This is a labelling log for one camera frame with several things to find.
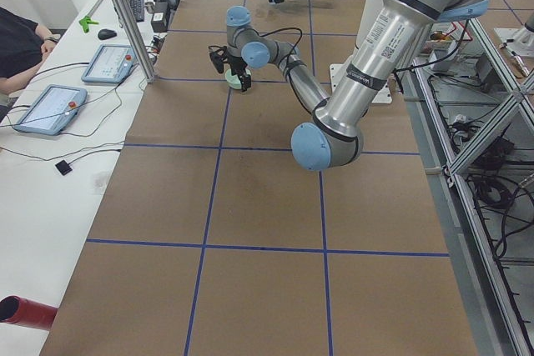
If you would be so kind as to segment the near blue teach pendant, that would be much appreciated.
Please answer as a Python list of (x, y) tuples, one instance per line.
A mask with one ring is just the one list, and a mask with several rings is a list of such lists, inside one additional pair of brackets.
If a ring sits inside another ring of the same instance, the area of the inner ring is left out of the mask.
[(13, 128), (22, 133), (57, 135), (74, 119), (87, 95), (84, 88), (48, 85)]

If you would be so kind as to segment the black keyboard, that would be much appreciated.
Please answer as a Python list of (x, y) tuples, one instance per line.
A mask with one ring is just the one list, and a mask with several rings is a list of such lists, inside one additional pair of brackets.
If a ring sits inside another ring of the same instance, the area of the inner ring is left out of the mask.
[(136, 22), (144, 20), (144, 0), (128, 0), (128, 4), (132, 10)]

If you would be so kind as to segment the far blue teach pendant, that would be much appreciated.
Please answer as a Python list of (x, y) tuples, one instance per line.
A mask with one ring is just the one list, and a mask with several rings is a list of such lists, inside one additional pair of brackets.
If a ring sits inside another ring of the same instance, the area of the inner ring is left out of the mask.
[(84, 83), (117, 84), (131, 72), (137, 59), (129, 45), (101, 44), (81, 80)]

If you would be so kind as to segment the green plastic clamp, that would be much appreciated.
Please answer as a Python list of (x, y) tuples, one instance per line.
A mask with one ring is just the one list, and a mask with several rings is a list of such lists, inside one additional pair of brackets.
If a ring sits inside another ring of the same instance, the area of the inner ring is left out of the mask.
[(89, 15), (84, 16), (78, 20), (79, 25), (81, 26), (84, 33), (89, 33), (90, 27), (92, 25), (99, 25), (99, 22), (94, 21)]

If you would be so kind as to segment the aluminium frame post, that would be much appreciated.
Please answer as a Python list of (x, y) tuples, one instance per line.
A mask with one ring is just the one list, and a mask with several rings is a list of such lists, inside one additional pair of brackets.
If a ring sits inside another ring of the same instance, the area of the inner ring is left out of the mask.
[(147, 83), (151, 83), (155, 79), (154, 65), (149, 58), (144, 40), (139, 31), (137, 22), (135, 21), (134, 14), (129, 6), (129, 2), (128, 0), (112, 0), (112, 3), (121, 23), (123, 24), (128, 41), (134, 50), (139, 66), (144, 73), (144, 77)]

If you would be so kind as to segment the mint green bowl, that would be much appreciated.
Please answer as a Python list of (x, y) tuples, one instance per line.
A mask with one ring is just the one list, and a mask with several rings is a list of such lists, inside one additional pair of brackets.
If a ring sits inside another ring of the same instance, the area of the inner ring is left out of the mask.
[(232, 89), (235, 89), (235, 90), (240, 90), (241, 91), (241, 84), (240, 82), (237, 82), (236, 80), (234, 80), (234, 77), (231, 76), (229, 74), (229, 70), (227, 70), (225, 73), (224, 73), (224, 78), (226, 80), (226, 82), (228, 83), (228, 85), (232, 88)]

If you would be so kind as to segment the black computer mouse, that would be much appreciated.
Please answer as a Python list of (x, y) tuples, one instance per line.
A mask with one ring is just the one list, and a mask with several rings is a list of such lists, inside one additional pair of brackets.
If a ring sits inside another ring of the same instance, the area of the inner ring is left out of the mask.
[(117, 32), (112, 29), (103, 28), (98, 31), (99, 40), (107, 40), (110, 38), (115, 38), (116, 36), (117, 36)]

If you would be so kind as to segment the black flat box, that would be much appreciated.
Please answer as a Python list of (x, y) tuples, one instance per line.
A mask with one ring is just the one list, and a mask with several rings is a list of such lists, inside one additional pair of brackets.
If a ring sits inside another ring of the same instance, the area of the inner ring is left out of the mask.
[(169, 25), (169, 5), (166, 2), (156, 2), (151, 17), (151, 27), (154, 33), (165, 33)]

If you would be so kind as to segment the person in black shirt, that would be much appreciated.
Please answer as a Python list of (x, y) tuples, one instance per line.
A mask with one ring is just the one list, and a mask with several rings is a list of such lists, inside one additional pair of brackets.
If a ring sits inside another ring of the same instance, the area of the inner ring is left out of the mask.
[(24, 89), (59, 39), (44, 25), (1, 8), (1, 94)]

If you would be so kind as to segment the blue teach pendant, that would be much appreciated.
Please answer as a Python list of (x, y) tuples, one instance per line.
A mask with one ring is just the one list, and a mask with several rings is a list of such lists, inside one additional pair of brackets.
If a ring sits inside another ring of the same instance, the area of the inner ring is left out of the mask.
[(84, 88), (48, 85), (13, 128), (22, 133), (57, 135), (74, 119), (87, 95)]
[(131, 72), (137, 59), (129, 45), (101, 44), (81, 80), (84, 83), (117, 84)]

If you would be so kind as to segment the small black square pad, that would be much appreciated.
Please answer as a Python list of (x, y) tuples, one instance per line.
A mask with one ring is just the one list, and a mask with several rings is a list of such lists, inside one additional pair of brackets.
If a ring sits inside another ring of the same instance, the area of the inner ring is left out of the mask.
[(55, 164), (55, 168), (58, 170), (58, 172), (65, 176), (68, 173), (71, 173), (73, 171), (70, 163), (68, 163), (66, 160), (61, 160)]

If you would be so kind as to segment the red cylinder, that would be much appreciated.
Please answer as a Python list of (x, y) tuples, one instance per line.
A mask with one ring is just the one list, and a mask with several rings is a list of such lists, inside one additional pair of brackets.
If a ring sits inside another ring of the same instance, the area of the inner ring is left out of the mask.
[(25, 328), (49, 331), (58, 309), (15, 295), (1, 301), (1, 322)]

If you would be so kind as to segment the orange black adapter board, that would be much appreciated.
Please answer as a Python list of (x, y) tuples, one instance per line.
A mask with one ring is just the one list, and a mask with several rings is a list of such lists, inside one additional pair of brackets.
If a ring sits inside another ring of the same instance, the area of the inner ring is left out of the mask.
[(151, 46), (156, 53), (160, 53), (164, 45), (164, 38), (160, 36), (153, 36)]

